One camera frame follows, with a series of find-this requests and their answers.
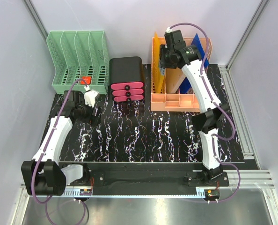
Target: table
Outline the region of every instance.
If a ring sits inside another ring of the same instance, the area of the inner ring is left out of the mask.
[[[60,161],[202,162],[200,138],[191,123],[195,113],[151,111],[150,65],[144,65],[144,74],[144,101],[115,103],[110,94],[100,96],[101,124],[92,128],[76,122],[64,142]],[[218,65],[211,64],[207,75],[221,102],[228,102]],[[62,101],[63,96],[56,94],[51,111]],[[230,124],[224,118],[219,135],[228,137],[231,133]],[[233,140],[219,142],[219,154],[222,161],[244,162],[237,134]]]

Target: compartment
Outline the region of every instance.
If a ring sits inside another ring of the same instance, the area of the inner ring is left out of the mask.
[[[196,108],[194,107],[194,94],[180,94],[180,104],[179,107],[181,108]]]
[[[166,95],[165,94],[152,94],[152,103],[165,103],[166,102]]]

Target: red object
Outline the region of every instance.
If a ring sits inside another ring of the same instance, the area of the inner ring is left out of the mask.
[[[90,76],[83,76],[82,79],[84,79],[88,85],[91,84],[92,77],[90,77]]]
[[[116,102],[126,102],[128,98],[130,98],[132,101],[142,100],[143,95],[131,95],[129,97],[127,97],[127,96],[118,96],[118,97],[114,98],[114,101],[116,101]]]
[[[143,82],[126,82],[126,83],[114,83],[111,85],[112,90],[124,90],[126,86],[129,86],[130,89],[142,88]]]
[[[141,95],[143,89],[130,89],[130,90],[115,90],[113,91],[113,96],[126,96],[126,93],[129,92],[131,95]]]

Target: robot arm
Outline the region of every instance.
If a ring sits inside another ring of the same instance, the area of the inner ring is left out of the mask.
[[[224,110],[228,105],[221,105],[221,101],[215,95],[203,68],[202,75],[200,68],[202,64],[201,55],[196,46],[186,46],[181,31],[165,33],[166,45],[160,46],[160,63],[162,68],[180,68],[188,78],[195,95],[198,99],[200,114],[192,117],[192,124],[198,130],[203,147],[204,170],[202,179],[209,181],[219,177],[223,170],[216,160],[213,151],[212,135],[218,133],[218,122],[223,114],[214,103],[220,105]],[[214,143],[216,155],[218,156],[218,143]]]
[[[81,120],[92,126],[100,123],[102,108],[95,107],[99,93],[95,90],[89,90],[89,88],[85,88],[85,90],[84,95],[79,91],[70,92],[56,127],[54,127],[54,124],[60,107],[56,107],[53,110],[49,130],[38,152],[32,161],[23,162],[22,176],[29,195],[31,195],[31,179],[34,167],[42,153],[44,156],[40,162],[35,180],[35,192],[37,195],[62,195],[66,185],[83,177],[82,165],[69,165],[60,169],[59,158],[66,136],[76,120]],[[46,143],[48,143],[48,146],[46,152],[44,152],[43,149]]]

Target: gray wall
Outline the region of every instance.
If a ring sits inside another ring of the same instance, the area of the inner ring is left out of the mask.
[[[110,57],[138,55],[144,63],[151,63],[155,31],[163,37],[168,26],[195,23],[212,39],[211,63],[219,64],[231,57],[260,1],[32,0],[48,31],[104,30]],[[184,37],[197,32],[180,29]]]
[[[22,0],[0,0],[0,225],[37,151],[52,104],[54,68]]]
[[[278,0],[272,0],[231,67],[263,169],[278,193]]]

